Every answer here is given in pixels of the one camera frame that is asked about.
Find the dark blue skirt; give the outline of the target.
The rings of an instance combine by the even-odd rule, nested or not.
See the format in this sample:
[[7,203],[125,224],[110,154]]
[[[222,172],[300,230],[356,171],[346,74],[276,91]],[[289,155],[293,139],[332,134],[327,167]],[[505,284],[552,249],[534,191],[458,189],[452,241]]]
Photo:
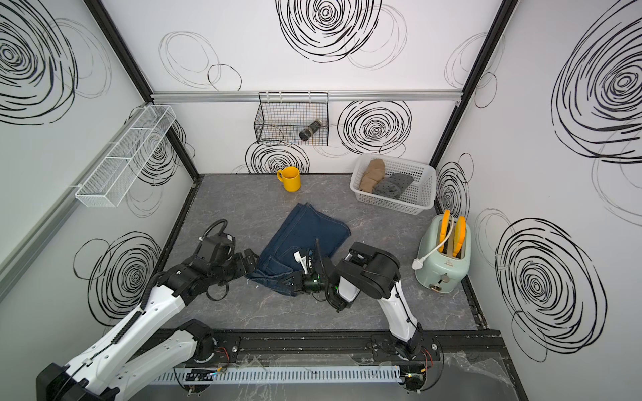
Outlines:
[[264,248],[257,269],[247,278],[284,296],[295,297],[299,291],[286,280],[304,269],[295,261],[294,253],[305,256],[320,245],[321,256],[332,257],[350,236],[351,230],[344,222],[317,211],[309,203],[299,203]]

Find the tan brown skirt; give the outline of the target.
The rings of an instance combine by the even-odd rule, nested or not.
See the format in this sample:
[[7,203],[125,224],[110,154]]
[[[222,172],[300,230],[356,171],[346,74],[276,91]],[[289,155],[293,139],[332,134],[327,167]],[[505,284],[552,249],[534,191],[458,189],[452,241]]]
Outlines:
[[372,193],[374,188],[384,180],[386,176],[385,163],[381,159],[373,159],[370,161],[362,176],[359,184],[359,190],[366,193]]

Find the grey polka dot skirt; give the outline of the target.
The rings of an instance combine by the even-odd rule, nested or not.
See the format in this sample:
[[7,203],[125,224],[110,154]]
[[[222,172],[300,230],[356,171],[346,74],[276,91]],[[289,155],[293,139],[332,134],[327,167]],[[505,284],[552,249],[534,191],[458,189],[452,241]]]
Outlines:
[[405,190],[414,182],[412,175],[394,173],[382,180],[373,190],[374,195],[399,200]]

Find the white plastic basket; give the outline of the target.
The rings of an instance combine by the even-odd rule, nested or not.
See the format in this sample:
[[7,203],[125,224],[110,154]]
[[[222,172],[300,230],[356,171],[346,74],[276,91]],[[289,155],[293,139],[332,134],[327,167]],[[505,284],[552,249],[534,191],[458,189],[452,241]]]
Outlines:
[[[367,172],[383,177],[369,191],[363,184]],[[431,209],[436,200],[436,171],[419,162],[382,155],[360,155],[351,176],[350,188],[358,202],[397,212],[418,215]]]

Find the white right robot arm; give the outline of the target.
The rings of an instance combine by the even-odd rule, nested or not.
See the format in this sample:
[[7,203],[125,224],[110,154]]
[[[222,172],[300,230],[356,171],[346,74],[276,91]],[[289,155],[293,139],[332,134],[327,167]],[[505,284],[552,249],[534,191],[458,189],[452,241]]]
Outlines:
[[345,258],[334,264],[321,255],[320,243],[307,257],[298,252],[295,258],[304,263],[279,284],[295,295],[324,294],[324,300],[336,312],[350,308],[359,295],[376,300],[388,322],[393,347],[403,359],[413,359],[421,352],[423,328],[406,305],[401,286],[400,263],[389,252],[356,242]]

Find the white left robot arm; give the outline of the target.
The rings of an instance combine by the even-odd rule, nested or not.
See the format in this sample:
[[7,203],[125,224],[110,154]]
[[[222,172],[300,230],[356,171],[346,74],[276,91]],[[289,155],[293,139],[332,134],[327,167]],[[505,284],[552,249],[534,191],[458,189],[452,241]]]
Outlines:
[[236,252],[235,245],[227,233],[201,237],[187,260],[150,279],[140,304],[107,334],[67,364],[47,366],[36,379],[37,399],[127,400],[178,364],[209,362],[220,348],[212,329],[197,319],[139,351],[210,287],[228,286],[257,269],[259,256],[250,249]]

